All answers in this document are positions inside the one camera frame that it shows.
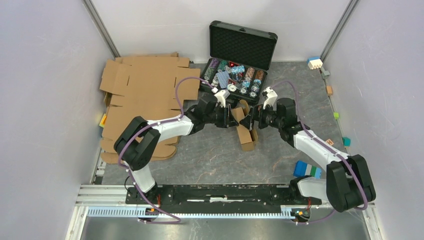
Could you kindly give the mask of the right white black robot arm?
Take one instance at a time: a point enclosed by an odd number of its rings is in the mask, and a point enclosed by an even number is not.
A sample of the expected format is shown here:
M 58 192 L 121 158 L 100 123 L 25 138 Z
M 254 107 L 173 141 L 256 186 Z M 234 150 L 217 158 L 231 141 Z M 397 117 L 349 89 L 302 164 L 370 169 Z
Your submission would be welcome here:
M 337 212 L 364 210 L 377 194 L 367 162 L 360 154 L 349 155 L 320 139 L 297 116 L 296 102 L 280 98 L 276 107 L 251 107 L 239 123 L 252 129 L 272 127 L 283 141 L 303 152 L 325 170 L 326 178 L 311 174 L 290 181 L 289 199 L 302 204 L 309 197 L 329 202 Z

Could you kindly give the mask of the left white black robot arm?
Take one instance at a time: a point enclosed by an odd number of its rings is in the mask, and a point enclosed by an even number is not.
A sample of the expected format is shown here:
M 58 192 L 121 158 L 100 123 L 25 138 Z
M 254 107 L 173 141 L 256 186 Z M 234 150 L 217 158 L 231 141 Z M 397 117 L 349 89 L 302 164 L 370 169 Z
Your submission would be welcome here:
M 198 102 L 176 117 L 145 120 L 134 117 L 115 141 L 113 148 L 118 153 L 118 163 L 123 165 L 138 189 L 138 197 L 145 204 L 157 198 L 149 162 L 159 142 L 174 137 L 193 135 L 212 124 L 217 128 L 238 126 L 226 103 L 228 90 L 204 95 Z

